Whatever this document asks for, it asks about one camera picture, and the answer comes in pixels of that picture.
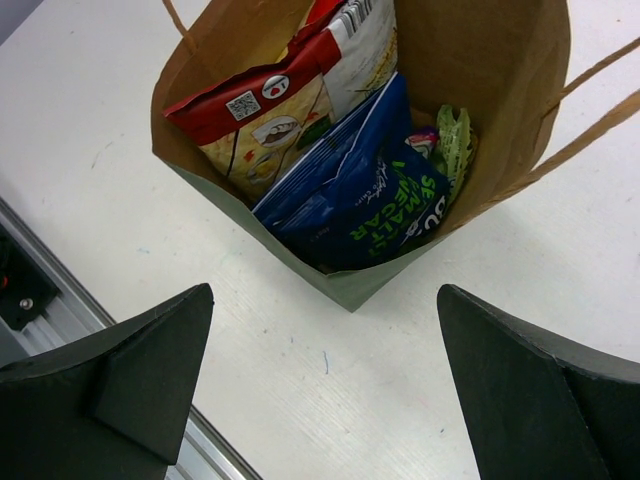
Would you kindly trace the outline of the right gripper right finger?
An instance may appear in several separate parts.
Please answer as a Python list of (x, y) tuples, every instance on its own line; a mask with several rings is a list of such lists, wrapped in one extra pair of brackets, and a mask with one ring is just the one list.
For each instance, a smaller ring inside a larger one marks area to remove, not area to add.
[(451, 284), (438, 317), (483, 479), (636, 479), (639, 365)]

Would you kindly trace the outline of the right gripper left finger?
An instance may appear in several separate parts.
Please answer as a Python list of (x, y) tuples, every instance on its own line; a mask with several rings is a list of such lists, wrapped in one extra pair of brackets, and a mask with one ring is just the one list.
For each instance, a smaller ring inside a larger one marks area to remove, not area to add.
[(214, 297), (196, 285), (1, 369), (4, 479), (162, 479), (176, 464)]

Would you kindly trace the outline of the light green snack packet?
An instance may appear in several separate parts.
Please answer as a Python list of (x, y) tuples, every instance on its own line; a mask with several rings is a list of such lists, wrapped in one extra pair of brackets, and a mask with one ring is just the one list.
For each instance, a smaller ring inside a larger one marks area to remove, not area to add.
[(475, 154), (476, 142), (471, 118), (466, 108), (455, 113), (451, 105), (440, 107), (436, 117), (439, 142), (436, 152), (446, 163), (450, 197), (455, 197), (464, 183), (467, 169)]

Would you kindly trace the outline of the purple Fox's candy bag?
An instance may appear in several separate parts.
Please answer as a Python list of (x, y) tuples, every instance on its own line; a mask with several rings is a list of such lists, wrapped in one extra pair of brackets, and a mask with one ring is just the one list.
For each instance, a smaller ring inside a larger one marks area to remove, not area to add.
[(439, 142), (439, 131), (432, 126), (425, 126), (415, 130), (409, 135), (405, 143), (420, 153), (424, 158), (429, 159)]

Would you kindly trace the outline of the blue Burts chips bag back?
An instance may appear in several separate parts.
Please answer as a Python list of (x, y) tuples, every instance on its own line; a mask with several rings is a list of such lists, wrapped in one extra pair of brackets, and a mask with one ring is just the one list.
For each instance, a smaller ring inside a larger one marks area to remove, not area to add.
[(396, 72), (304, 154), (253, 207), (263, 224), (274, 224), (360, 160), (404, 140), (411, 130), (407, 82)]

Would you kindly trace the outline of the blue burts chips bag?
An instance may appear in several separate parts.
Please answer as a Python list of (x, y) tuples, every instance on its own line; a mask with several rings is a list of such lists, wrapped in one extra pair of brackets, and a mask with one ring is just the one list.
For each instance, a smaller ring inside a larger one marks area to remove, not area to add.
[(423, 235), (419, 222), (446, 205), (448, 191), (446, 176), (406, 143), (375, 157), (349, 154), (333, 178), (269, 229), (314, 268), (360, 270)]
[(274, 224), (360, 160), (404, 140), (411, 130), (407, 82), (396, 72), (304, 154), (253, 207), (263, 224)]

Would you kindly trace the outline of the green paper bag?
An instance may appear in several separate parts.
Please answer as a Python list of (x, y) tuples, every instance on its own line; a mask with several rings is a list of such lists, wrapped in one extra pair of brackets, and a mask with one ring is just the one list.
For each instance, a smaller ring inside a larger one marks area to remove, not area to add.
[[(280, 242), (269, 229), (272, 224), (252, 213), (291, 168), (251, 203), (163, 115), (167, 107), (244, 68), (268, 63), (297, 32), (313, 2), (213, 1), (193, 25), (181, 26), (181, 41), (152, 95), (152, 150), (281, 262), (348, 311), (358, 309), (441, 237), (535, 183), (639, 109), (638, 95), (630, 95), (557, 154), (545, 157), (561, 102), (636, 50), (638, 42), (568, 81), (570, 26), (564, 1), (391, 1), (397, 27), (394, 73), (407, 82), (408, 136), (425, 126), (436, 128), (443, 105), (453, 106), (455, 113), (466, 108), (475, 154), (459, 193), (451, 198), (449, 184), (446, 205), (419, 222), (424, 234), (391, 259), (360, 270), (319, 270)], [(405, 143), (408, 136), (387, 148)]]

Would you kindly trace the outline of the large red white chips bag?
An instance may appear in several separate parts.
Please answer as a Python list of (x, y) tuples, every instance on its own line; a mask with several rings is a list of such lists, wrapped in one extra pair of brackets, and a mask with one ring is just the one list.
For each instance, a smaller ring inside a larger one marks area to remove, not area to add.
[(315, 1), (268, 63), (244, 68), (163, 115), (254, 203), (396, 65), (393, 2)]

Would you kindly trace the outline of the blue Burts chips bag front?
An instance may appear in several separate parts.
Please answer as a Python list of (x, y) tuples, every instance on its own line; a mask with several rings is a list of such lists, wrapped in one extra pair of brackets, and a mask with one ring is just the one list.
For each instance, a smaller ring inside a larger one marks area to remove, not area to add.
[(419, 222), (446, 205), (448, 191), (446, 176), (406, 143), (375, 157), (349, 154), (333, 178), (269, 229), (314, 268), (360, 270), (423, 235)]

